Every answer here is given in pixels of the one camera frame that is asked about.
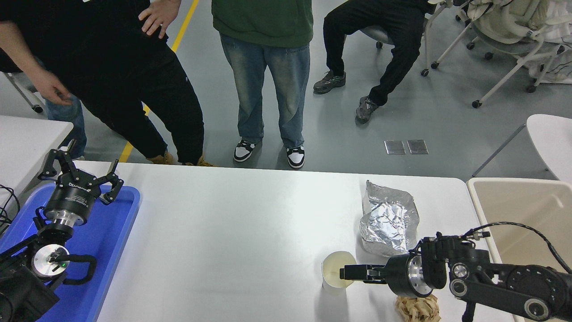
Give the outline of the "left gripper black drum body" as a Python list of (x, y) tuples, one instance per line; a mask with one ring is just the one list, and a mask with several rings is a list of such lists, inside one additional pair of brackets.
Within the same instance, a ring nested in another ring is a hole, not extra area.
[(44, 214), (68, 211), (76, 215), (90, 215), (95, 199), (101, 193), (97, 186), (88, 185), (94, 179), (92, 174), (83, 171), (78, 175), (61, 174), (56, 181), (55, 191), (45, 206)]

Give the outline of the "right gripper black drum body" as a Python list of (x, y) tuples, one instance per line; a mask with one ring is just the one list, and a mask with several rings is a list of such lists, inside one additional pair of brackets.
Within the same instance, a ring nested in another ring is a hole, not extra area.
[(390, 257), (384, 266), (384, 279), (390, 290), (401, 297), (411, 297), (412, 287), (409, 282), (410, 255), (401, 254)]

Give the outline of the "person's right hand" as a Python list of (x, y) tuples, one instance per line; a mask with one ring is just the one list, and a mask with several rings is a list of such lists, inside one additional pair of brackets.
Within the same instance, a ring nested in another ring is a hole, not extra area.
[(38, 67), (29, 72), (28, 76), (43, 98), (57, 105), (73, 104), (70, 92), (50, 71)]

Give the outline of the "person's left hand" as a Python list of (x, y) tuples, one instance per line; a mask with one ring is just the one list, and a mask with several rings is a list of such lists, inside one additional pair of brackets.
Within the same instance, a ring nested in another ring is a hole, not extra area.
[(146, 35), (159, 31), (159, 39), (163, 39), (169, 25), (177, 18), (181, 0), (154, 0), (143, 10), (138, 19), (143, 21), (141, 30)]

